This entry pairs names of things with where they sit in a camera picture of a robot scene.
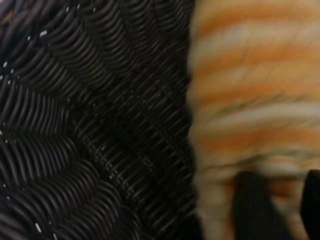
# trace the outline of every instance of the black object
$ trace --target black object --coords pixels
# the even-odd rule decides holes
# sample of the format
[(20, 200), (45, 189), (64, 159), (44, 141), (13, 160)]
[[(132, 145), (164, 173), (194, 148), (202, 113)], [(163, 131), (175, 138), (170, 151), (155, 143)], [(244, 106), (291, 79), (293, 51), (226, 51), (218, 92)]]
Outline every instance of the black object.
[(320, 171), (307, 175), (303, 189), (301, 217), (311, 240), (320, 239)]
[(243, 171), (235, 179), (232, 216), (236, 240), (293, 240), (271, 202), (266, 181)]

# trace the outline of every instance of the orange and white striped fur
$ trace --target orange and white striped fur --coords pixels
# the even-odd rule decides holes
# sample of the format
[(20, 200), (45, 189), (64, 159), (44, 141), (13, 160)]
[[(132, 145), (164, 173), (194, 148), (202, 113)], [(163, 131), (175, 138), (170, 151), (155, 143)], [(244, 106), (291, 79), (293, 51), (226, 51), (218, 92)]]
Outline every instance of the orange and white striped fur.
[(197, 0), (187, 100), (197, 213), (207, 240), (234, 239), (233, 178), (266, 176), (297, 240), (304, 180), (320, 169), (320, 1)]

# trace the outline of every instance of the wicker basket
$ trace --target wicker basket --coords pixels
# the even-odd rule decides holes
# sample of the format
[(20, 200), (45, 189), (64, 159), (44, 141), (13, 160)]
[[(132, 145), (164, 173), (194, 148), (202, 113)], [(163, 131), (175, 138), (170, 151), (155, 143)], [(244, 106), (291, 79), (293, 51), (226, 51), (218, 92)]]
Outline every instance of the wicker basket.
[(0, 3), (0, 239), (200, 239), (192, 0)]

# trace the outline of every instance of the black wicker basket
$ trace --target black wicker basket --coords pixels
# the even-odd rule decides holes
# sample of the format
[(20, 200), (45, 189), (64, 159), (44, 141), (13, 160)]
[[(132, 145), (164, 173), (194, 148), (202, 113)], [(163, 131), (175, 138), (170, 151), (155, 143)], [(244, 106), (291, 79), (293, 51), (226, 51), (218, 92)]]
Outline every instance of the black wicker basket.
[(200, 239), (192, 0), (0, 1), (0, 239)]

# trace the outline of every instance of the woven wicker texture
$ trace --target woven wicker texture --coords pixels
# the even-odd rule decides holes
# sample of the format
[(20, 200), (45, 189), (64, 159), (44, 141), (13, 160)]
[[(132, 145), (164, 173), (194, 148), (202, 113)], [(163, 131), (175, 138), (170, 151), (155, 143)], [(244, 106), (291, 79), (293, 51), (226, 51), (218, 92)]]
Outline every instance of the woven wicker texture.
[(199, 239), (192, 0), (0, 1), (0, 239)]

